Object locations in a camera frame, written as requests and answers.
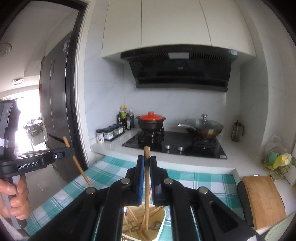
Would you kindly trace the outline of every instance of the checkered tablecloth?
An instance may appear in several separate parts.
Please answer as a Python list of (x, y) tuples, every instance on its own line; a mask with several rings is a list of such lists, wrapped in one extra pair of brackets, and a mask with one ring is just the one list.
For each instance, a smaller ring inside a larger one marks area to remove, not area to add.
[[(86, 170), (85, 174), (95, 188), (102, 189), (125, 177), (127, 169), (135, 165), (136, 163), (134, 162), (105, 156), (101, 161)], [(170, 178), (181, 182), (185, 187), (194, 189), (201, 186), (207, 187), (238, 216), (244, 219), (232, 175), (182, 172), (169, 169), (167, 171)], [(30, 217), (27, 219), (27, 232), (32, 236), (86, 188), (87, 184), (83, 177), (77, 177), (30, 214)], [(167, 215), (159, 238), (160, 241), (172, 240), (169, 207), (166, 207), (166, 211)]]

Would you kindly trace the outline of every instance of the refrigerator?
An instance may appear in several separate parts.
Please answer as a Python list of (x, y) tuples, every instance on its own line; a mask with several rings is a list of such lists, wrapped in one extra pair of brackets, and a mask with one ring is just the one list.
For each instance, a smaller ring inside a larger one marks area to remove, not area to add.
[[(74, 151), (77, 157), (81, 153), (75, 146), (77, 141), (73, 130), (73, 118), (71, 118), (71, 105), (69, 97), (70, 85), (67, 83), (66, 75), (70, 64), (67, 61), (69, 52), (69, 43), (72, 32), (68, 33), (51, 51), (43, 58), (40, 72), (40, 106), (45, 132), (50, 149), (63, 148), (65, 144), (56, 140), (66, 136), (68, 141), (74, 143)], [(85, 170), (86, 163), (79, 158), (81, 167)], [(57, 161), (53, 164), (61, 177), (70, 182), (77, 176), (79, 171), (72, 159)]]

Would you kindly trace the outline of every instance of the human hand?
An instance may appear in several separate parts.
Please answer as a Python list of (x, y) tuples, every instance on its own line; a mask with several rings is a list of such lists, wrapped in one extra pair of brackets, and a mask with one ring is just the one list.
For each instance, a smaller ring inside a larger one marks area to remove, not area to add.
[[(0, 193), (5, 193), (7, 195), (16, 194), (16, 196), (10, 200), (10, 214), (20, 220), (28, 218), (30, 214), (30, 201), (28, 200), (29, 190), (24, 174), (21, 176), (17, 188), (9, 182), (0, 179)], [(0, 214), (5, 218), (9, 217), (7, 208), (2, 200), (2, 195), (0, 195)]]

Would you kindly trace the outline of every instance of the wooden chopstick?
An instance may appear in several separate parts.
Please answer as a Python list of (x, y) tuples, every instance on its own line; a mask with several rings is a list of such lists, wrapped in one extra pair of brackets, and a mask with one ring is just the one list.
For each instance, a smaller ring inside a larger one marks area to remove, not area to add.
[[(138, 226), (138, 229), (140, 229), (140, 228), (141, 228), (141, 225), (140, 225), (138, 219), (136, 218), (136, 216), (134, 215), (133, 211), (130, 209), (129, 206), (126, 206), (126, 208), (128, 209), (128, 213), (130, 214), (130, 216), (132, 217), (132, 219), (134, 220), (134, 222), (135, 222), (136, 225)], [(142, 235), (143, 235), (144, 238), (150, 240), (150, 238), (149, 238), (149, 236), (148, 236), (148, 234), (146, 233), (145, 230), (143, 230)]]
[(148, 231), (149, 222), (149, 159), (150, 159), (150, 147), (144, 147), (144, 160), (145, 160), (145, 223), (146, 231)]
[[(68, 148), (71, 148), (71, 146), (70, 146), (70, 144), (69, 144), (69, 142), (68, 142), (67, 137), (63, 137), (63, 140), (64, 140), (66, 146), (67, 146)], [(78, 162), (76, 156), (74, 155), (74, 156), (72, 157), (72, 159), (73, 159), (73, 161), (74, 161), (76, 167), (78, 168), (80, 174), (81, 174), (81, 175), (83, 176), (83, 178), (85, 179), (86, 183), (87, 183), (90, 187), (92, 187), (91, 182), (89, 181), (89, 179), (88, 179), (87, 176), (85, 175), (84, 171), (82, 170), (82, 168), (81, 168), (81, 166), (80, 166), (80, 164), (79, 164), (79, 162)]]
[[(145, 202), (145, 211), (146, 211), (146, 206), (149, 207), (151, 195), (152, 195), (152, 191), (151, 191), (151, 188), (150, 188), (150, 191), (149, 191), (149, 202), (148, 203)], [(146, 219), (146, 212), (144, 213), (144, 218), (143, 218), (143, 221), (142, 221), (142, 224), (141, 224), (141, 228), (140, 228), (140, 234), (142, 233), (142, 229), (143, 229), (144, 224), (145, 224), (145, 219)]]
[(125, 220), (125, 222), (126, 222), (126, 225), (128, 226), (128, 231), (129, 231), (129, 233), (130, 233), (130, 236), (133, 237), (133, 235), (131, 234), (131, 229), (130, 229), (130, 227), (129, 227), (129, 225), (128, 225), (128, 220), (127, 220), (127, 218), (126, 218), (126, 215), (123, 214), (123, 217), (124, 217), (124, 220)]
[(134, 226), (132, 223), (131, 223), (131, 226), (132, 226), (132, 229), (135, 230), (136, 234), (137, 234), (140, 238), (143, 238), (144, 241), (150, 241), (150, 240), (146, 239), (143, 235), (141, 235), (141, 234), (139, 233), (139, 231), (136, 229), (137, 226)]
[(164, 209), (165, 206), (160, 206), (160, 207), (156, 207), (155, 209), (153, 209), (150, 213), (149, 213), (149, 217), (152, 217), (153, 215), (155, 215), (158, 211)]

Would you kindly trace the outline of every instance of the black range hood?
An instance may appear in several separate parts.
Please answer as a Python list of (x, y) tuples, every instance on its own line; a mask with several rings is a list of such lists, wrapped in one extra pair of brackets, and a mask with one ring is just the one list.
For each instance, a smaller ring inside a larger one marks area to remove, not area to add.
[(203, 45), (163, 45), (122, 52), (137, 88), (192, 88), (227, 92), (237, 52)]

